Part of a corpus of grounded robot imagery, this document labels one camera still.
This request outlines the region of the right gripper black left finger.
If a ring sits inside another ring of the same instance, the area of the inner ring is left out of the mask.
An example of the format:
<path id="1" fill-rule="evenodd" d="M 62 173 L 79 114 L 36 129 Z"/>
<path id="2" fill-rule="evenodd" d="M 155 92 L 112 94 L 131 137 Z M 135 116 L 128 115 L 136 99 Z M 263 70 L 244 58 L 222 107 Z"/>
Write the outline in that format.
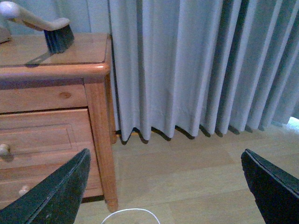
<path id="1" fill-rule="evenodd" d="M 0 211 L 2 224 L 72 224 L 90 171 L 91 154 L 83 149 L 33 189 Z"/>

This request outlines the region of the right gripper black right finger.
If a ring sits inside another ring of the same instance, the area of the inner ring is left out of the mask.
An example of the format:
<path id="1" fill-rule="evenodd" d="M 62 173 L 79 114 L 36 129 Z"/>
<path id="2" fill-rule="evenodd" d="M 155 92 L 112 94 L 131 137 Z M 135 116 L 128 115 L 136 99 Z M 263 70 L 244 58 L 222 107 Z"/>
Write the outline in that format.
<path id="1" fill-rule="evenodd" d="M 247 185 L 267 224 L 299 222 L 299 180 L 255 152 L 241 155 Z"/>

